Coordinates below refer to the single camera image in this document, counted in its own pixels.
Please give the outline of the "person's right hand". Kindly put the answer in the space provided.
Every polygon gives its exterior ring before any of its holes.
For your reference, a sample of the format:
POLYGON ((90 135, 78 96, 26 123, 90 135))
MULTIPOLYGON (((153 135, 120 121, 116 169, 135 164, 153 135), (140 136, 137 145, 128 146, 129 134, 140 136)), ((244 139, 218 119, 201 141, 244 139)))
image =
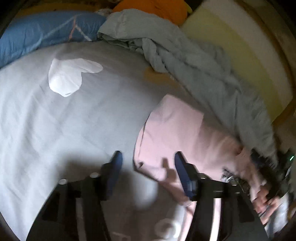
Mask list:
POLYGON ((267 194, 268 190, 264 186, 250 188, 251 201, 261 223, 266 225, 275 213, 275 220, 286 224, 288 221, 288 194, 286 193, 283 197, 275 196, 270 200, 267 200, 267 194))

